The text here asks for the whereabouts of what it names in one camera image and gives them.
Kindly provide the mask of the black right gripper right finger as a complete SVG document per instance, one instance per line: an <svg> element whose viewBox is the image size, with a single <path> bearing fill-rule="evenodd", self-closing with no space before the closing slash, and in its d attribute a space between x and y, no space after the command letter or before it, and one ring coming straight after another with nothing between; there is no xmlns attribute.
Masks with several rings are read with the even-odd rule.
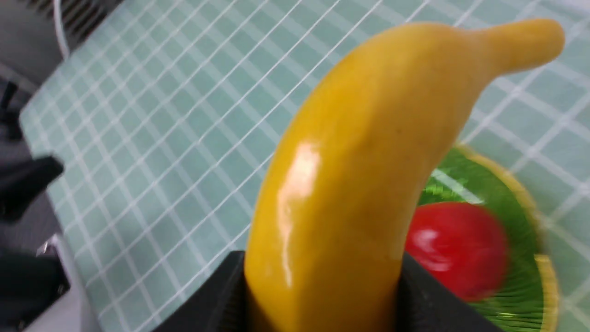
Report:
<svg viewBox="0 0 590 332"><path fill-rule="evenodd" d="M395 307L397 332L501 332L405 253Z"/></svg>

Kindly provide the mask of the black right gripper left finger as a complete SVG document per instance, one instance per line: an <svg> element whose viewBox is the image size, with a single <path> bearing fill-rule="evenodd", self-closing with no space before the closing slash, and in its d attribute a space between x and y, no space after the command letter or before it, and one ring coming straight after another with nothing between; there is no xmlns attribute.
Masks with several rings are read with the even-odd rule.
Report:
<svg viewBox="0 0 590 332"><path fill-rule="evenodd" d="M244 251L230 252L208 279L156 332L246 332Z"/></svg>

